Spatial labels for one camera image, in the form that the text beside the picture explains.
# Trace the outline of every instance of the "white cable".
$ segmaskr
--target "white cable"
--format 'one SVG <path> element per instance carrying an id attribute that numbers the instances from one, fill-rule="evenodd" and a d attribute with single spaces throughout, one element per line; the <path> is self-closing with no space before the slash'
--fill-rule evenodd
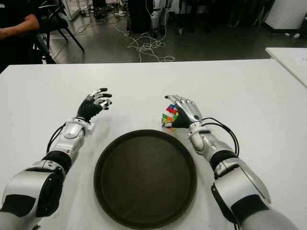
<path id="1" fill-rule="evenodd" d="M 147 0 L 145 1 L 145 5 L 146 5 L 146 9 L 147 9 L 147 12 L 149 13 L 149 16 L 151 18 L 151 15 L 150 15 L 150 12 L 147 8 Z M 167 55 L 165 57 L 160 57 L 160 56 L 157 56 L 155 53 L 154 53 L 154 49 L 157 49 L 157 48 L 163 48 L 163 47 L 166 47 L 166 44 L 164 42 L 161 42 L 162 40 L 165 39 L 166 37 L 166 33 L 167 33 L 167 27 L 166 27 L 166 16 L 165 16 L 165 34 L 164 34 L 164 37 L 161 38 L 160 40 L 156 40 L 154 38 L 152 38 L 148 32 L 145 32 L 143 34 L 140 35 L 139 38 L 137 39 L 134 39 L 128 35 L 125 35 L 125 32 L 124 31 L 121 31 L 119 30 L 116 25 L 115 25 L 115 28 L 117 31 L 119 32 L 122 32 L 124 34 L 124 36 L 130 38 L 132 40 L 132 42 L 127 46 L 127 49 L 129 48 L 135 48 L 135 50 L 137 52 L 139 52 L 139 58 L 140 58 L 140 63 L 142 62 L 142 58 L 141 58 L 141 53 L 142 54 L 145 54 L 145 55 L 148 55 L 148 56 L 151 56 L 151 57 L 154 57 L 157 59 L 158 62 L 171 62 L 171 61 L 176 61 L 176 58 L 174 58 L 173 56 L 171 55 Z M 150 42 L 149 43 L 143 43 L 141 46 L 139 46 L 139 43 L 138 43 L 138 40 L 140 40 L 141 38 L 149 38 L 150 39 Z"/>

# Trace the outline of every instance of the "white tabletop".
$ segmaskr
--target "white tabletop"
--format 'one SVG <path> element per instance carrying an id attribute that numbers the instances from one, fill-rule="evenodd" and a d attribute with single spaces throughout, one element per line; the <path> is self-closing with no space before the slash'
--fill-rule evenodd
<path id="1" fill-rule="evenodd" d="M 96 130 L 86 139 L 70 170 L 58 211 L 42 221 L 42 230 L 125 230 L 97 204 L 93 174 L 104 148 L 136 129 L 161 128 L 170 104 L 166 94 L 193 99 L 202 115 L 227 124 L 240 142 L 240 157 L 264 181 L 272 206 L 300 229 L 307 224 L 307 91 L 273 59 L 144 64 L 10 66 L 0 75 L 0 192 L 21 169 L 40 160 L 50 135 L 93 89 L 108 87 L 113 104 L 93 119 Z M 190 151 L 198 184 L 189 210 L 167 230 L 226 230 L 210 188 L 213 173 L 197 155 L 185 130 L 169 132 Z M 214 134 L 233 146 L 221 130 Z"/>
<path id="2" fill-rule="evenodd" d="M 307 48 L 266 48 L 267 53 L 307 88 Z"/>

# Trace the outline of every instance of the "chair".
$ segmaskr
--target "chair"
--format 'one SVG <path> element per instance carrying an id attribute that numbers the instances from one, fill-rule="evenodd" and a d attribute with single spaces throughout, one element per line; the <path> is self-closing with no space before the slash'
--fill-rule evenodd
<path id="1" fill-rule="evenodd" d="M 82 45 L 69 30 L 67 21 L 59 16 L 59 13 L 66 15 L 64 11 L 65 6 L 60 0 L 47 0 L 43 2 L 43 4 L 41 4 L 38 8 L 40 15 L 40 33 L 47 34 L 48 48 L 50 47 L 50 32 L 52 31 L 57 30 L 65 38 L 66 41 L 68 40 L 64 33 L 61 31 L 61 29 L 64 29 L 84 52 Z"/>

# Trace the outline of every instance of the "concrete floor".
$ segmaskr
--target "concrete floor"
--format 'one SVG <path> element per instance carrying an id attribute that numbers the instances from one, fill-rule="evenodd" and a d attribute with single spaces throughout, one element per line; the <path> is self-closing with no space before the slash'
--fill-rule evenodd
<path id="1" fill-rule="evenodd" d="M 132 41 L 115 29 L 126 29 L 126 18 L 112 18 L 106 23 L 94 24 L 85 30 L 85 34 L 77 35 L 83 45 L 83 53 L 70 38 L 69 42 L 57 56 L 57 63 L 127 63 L 139 62 L 139 53 L 135 49 L 127 49 Z M 71 31 L 87 24 L 93 16 L 79 15 L 70 23 Z M 172 55 L 176 61 L 227 60 L 270 58 L 265 52 L 266 47 L 307 47 L 307 40 L 287 37 L 284 34 L 272 34 L 263 27 L 236 27 L 225 25 L 213 28 L 210 34 L 203 31 L 202 22 L 195 25 L 195 32 L 183 34 L 176 32 L 177 24 L 170 20 L 167 26 L 167 36 L 163 40 L 166 47 L 155 49 L 158 56 Z M 56 35 L 51 36 L 50 50 L 54 57 L 65 44 L 65 40 Z M 156 62 L 154 57 L 142 54 L 142 62 Z"/>

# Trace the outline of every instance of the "round tray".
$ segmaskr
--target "round tray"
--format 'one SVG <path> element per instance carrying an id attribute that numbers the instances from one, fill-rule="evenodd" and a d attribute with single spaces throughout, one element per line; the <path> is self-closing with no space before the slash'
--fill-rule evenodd
<path id="1" fill-rule="evenodd" d="M 134 229 L 153 229 L 178 219 L 196 190 L 188 150 L 174 137 L 137 130 L 114 140 L 100 156 L 94 189 L 103 210 Z"/>

